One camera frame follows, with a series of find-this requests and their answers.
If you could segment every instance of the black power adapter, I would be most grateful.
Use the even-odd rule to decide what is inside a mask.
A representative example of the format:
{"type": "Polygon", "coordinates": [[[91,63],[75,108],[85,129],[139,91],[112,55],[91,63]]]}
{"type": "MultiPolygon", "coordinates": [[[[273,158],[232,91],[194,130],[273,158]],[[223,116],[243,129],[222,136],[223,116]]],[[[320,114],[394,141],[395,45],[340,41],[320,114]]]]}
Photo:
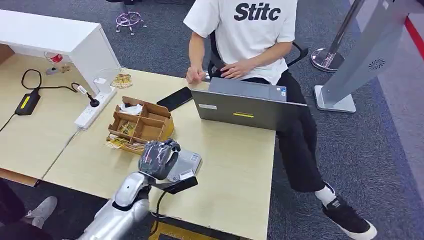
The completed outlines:
{"type": "Polygon", "coordinates": [[[17,106],[16,110],[14,111],[14,114],[12,116],[10,116],[9,120],[3,125],[2,128],[0,128],[0,132],[6,127],[6,125],[10,122],[10,120],[13,118],[13,116],[15,115],[19,115],[19,116],[27,116],[27,115],[31,115],[34,112],[34,109],[36,108],[37,104],[39,103],[39,100],[41,98],[40,94],[39,94],[39,90],[40,89],[69,89],[72,92],[76,93],[78,92],[75,88],[74,85],[78,85],[78,83],[73,82],[71,83],[71,87],[68,86],[41,86],[42,84],[42,76],[41,76],[41,72],[35,69],[28,69],[24,72],[22,79],[20,81],[20,83],[22,84],[22,86],[28,90],[32,90],[31,93],[27,93],[23,96],[22,100],[20,101],[19,105],[17,106]],[[37,87],[27,87],[24,84],[24,79],[25,76],[27,75],[28,72],[33,71],[38,73],[39,76],[39,84],[37,87]]]}
{"type": "Polygon", "coordinates": [[[39,90],[34,89],[31,93],[27,93],[23,96],[19,105],[17,106],[14,114],[19,116],[26,116],[33,114],[34,109],[37,106],[41,96],[39,95],[39,90]]]}

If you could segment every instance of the black smartphone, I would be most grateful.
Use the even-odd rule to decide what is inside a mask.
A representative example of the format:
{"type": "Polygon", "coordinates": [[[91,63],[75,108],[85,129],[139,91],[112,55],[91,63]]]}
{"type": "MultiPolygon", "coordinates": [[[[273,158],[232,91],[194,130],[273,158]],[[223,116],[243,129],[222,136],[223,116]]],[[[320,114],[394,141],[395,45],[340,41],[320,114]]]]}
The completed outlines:
{"type": "Polygon", "coordinates": [[[165,97],[164,99],[157,102],[157,105],[166,107],[168,111],[172,111],[179,106],[187,103],[193,98],[192,91],[188,87],[183,87],[173,94],[165,97]]]}

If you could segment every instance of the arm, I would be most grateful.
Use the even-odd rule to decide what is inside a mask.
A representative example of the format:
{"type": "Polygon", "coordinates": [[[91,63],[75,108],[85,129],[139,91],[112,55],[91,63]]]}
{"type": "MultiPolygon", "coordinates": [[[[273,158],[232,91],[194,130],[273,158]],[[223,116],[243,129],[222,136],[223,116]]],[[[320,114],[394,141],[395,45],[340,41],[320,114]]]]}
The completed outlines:
{"type": "Polygon", "coordinates": [[[202,67],[203,57],[205,56],[204,38],[193,32],[188,45],[188,57],[191,67],[202,67]]]}
{"type": "Polygon", "coordinates": [[[287,55],[292,49],[292,44],[292,41],[278,42],[255,57],[228,64],[221,69],[223,73],[221,77],[237,79],[246,75],[254,68],[272,64],[287,55]]]}
{"type": "Polygon", "coordinates": [[[202,69],[205,56],[204,39],[208,37],[220,22],[218,0],[196,0],[184,19],[184,24],[189,27],[191,34],[188,45],[190,67],[187,70],[187,82],[199,83],[206,74],[202,69]]]}
{"type": "Polygon", "coordinates": [[[202,69],[203,57],[205,56],[204,38],[193,32],[191,34],[190,43],[188,44],[188,57],[190,59],[190,67],[187,71],[187,81],[191,83],[199,83],[205,78],[205,72],[202,69]]]}

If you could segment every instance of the red stripe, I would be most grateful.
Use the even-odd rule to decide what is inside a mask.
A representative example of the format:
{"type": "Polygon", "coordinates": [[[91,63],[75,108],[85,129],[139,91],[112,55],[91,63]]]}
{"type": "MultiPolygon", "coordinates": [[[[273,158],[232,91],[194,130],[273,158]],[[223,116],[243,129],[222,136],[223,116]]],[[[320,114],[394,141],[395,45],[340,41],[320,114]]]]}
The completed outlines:
{"type": "Polygon", "coordinates": [[[408,30],[413,42],[416,45],[416,48],[418,49],[418,52],[421,54],[422,59],[424,60],[424,41],[423,38],[420,36],[420,33],[415,28],[414,24],[411,22],[410,18],[407,17],[405,20],[405,26],[408,30]]]}

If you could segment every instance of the hand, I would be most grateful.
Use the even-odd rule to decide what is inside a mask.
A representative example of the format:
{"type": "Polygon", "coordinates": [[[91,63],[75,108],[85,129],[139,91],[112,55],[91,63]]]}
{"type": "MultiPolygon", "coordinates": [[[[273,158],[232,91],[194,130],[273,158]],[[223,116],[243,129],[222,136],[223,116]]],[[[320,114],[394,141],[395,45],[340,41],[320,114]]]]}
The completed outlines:
{"type": "Polygon", "coordinates": [[[205,77],[206,77],[206,74],[203,71],[202,66],[200,67],[191,66],[187,70],[186,79],[189,84],[198,84],[203,79],[205,79],[205,77]]]}
{"type": "Polygon", "coordinates": [[[228,64],[221,68],[221,77],[226,79],[238,79],[248,74],[252,69],[255,68],[253,61],[250,59],[241,60],[233,64],[228,64]]]}

